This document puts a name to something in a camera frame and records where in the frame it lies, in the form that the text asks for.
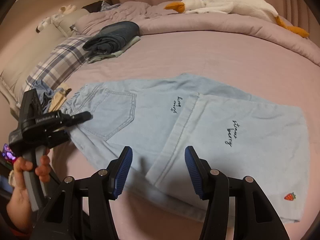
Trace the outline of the person's left forearm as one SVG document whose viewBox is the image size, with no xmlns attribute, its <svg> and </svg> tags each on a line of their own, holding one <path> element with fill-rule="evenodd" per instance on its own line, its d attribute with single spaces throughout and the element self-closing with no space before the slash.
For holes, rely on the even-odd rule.
<svg viewBox="0 0 320 240">
<path fill-rule="evenodd" d="M 32 223 L 29 218 L 18 217 L 13 222 L 9 215 L 5 212 L 3 219 L 9 228 L 9 232 L 13 233 L 14 236 L 29 237 L 33 230 Z"/>
</svg>

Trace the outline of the person's left hand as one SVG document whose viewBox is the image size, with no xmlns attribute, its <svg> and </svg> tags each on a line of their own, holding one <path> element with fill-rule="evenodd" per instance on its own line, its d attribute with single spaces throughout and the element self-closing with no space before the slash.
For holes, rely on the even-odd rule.
<svg viewBox="0 0 320 240">
<path fill-rule="evenodd" d="M 35 174 L 43 183 L 50 181 L 49 174 L 51 167 L 50 159 L 48 157 L 49 151 L 50 150 L 47 148 L 46 153 L 40 159 L 40 166 L 35 168 Z M 16 181 L 16 186 L 13 190 L 12 197 L 7 204 L 7 213 L 13 222 L 18 217 L 29 218 L 31 221 L 32 210 L 23 172 L 29 172 L 32 169 L 33 164 L 30 161 L 25 160 L 23 157 L 19 157 L 14 163 L 14 178 Z"/>
</svg>

